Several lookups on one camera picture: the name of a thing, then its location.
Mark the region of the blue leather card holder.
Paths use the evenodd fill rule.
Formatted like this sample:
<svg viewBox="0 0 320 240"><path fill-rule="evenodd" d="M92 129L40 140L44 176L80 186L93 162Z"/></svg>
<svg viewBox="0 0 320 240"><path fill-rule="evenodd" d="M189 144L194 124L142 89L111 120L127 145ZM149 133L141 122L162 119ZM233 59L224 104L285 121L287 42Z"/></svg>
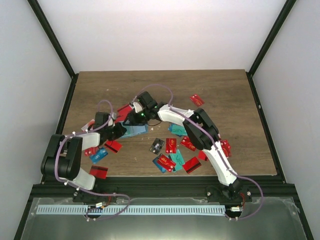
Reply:
<svg viewBox="0 0 320 240"><path fill-rule="evenodd" d="M126 129L125 134L121 137L124 138L130 138L137 135L145 134L148 132L148 125L139 125L139 126L131 126L131 125L123 125L123 122L121 122L121 125Z"/></svg>

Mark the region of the teal vip card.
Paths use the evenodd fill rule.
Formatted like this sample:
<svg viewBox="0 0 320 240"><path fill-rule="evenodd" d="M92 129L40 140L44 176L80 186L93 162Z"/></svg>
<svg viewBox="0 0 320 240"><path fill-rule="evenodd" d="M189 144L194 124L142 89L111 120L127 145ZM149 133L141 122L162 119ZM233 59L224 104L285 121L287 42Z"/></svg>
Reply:
<svg viewBox="0 0 320 240"><path fill-rule="evenodd" d="M185 130L185 128L183 126L180 126L180 125L177 125L177 124L174 124L172 123L169 127L168 127L168 130L174 134L174 135L177 135L179 137L182 137L182 136L187 136L187 132Z"/></svg>
<svg viewBox="0 0 320 240"><path fill-rule="evenodd" d="M183 165L185 164L184 158L179 149L176 150L176 153L171 153L171 160L175 163L175 167L173 168L173 172L177 172L183 169Z"/></svg>

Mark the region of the lone red card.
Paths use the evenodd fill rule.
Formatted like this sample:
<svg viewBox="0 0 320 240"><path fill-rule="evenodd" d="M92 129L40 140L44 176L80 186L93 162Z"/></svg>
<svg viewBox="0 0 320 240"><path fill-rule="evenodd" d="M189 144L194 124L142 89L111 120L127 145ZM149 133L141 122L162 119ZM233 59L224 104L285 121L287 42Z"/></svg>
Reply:
<svg viewBox="0 0 320 240"><path fill-rule="evenodd" d="M189 98L197 107L202 106L205 102L198 94L193 94Z"/></svg>

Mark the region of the teal VIP card front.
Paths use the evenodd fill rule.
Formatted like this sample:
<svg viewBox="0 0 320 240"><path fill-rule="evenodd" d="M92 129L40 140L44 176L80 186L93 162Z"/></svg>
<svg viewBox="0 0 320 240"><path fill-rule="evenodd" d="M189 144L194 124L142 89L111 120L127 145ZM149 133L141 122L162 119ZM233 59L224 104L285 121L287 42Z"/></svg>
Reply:
<svg viewBox="0 0 320 240"><path fill-rule="evenodd" d="M171 160L175 163L175 167L173 168L173 172L177 172L183 169L183 165L185 164L184 158L179 149L176 150L176 153L171 153Z"/></svg>

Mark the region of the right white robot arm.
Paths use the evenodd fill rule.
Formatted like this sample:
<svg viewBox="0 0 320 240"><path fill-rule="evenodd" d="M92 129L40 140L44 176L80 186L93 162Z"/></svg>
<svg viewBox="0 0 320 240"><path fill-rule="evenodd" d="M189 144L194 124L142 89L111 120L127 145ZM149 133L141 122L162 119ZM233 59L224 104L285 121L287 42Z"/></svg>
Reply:
<svg viewBox="0 0 320 240"><path fill-rule="evenodd" d="M223 198L232 202L240 196L242 183L223 151L218 128L204 109L181 109L170 102L158 103L147 91L135 96L129 106L132 110L124 120L126 125L138 126L158 120L184 127L192 145L203 151L213 166L218 181L223 185Z"/></svg>

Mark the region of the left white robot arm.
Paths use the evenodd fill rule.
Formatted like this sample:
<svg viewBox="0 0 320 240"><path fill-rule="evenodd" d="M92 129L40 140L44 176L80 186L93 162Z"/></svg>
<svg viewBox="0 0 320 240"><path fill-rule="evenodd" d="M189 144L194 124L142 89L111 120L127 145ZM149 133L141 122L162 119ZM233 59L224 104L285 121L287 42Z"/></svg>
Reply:
<svg viewBox="0 0 320 240"><path fill-rule="evenodd" d="M86 130L52 135L41 163L42 175L53 176L61 183L85 190L85 197L97 202L102 189L95 185L96 178L81 168L82 152L122 137L127 130L115 119L113 113L97 112L93 125Z"/></svg>

